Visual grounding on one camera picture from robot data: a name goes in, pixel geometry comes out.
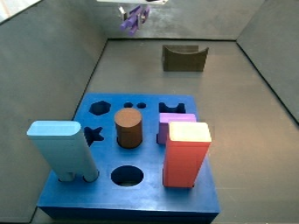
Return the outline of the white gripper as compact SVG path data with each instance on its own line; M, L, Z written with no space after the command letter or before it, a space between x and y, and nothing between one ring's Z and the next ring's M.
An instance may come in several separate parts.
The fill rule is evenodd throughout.
M117 4L157 4L164 5L168 0L96 0L97 2L103 3L117 3ZM123 20L127 20L128 14L123 8L123 6L117 7L120 12L120 17Z

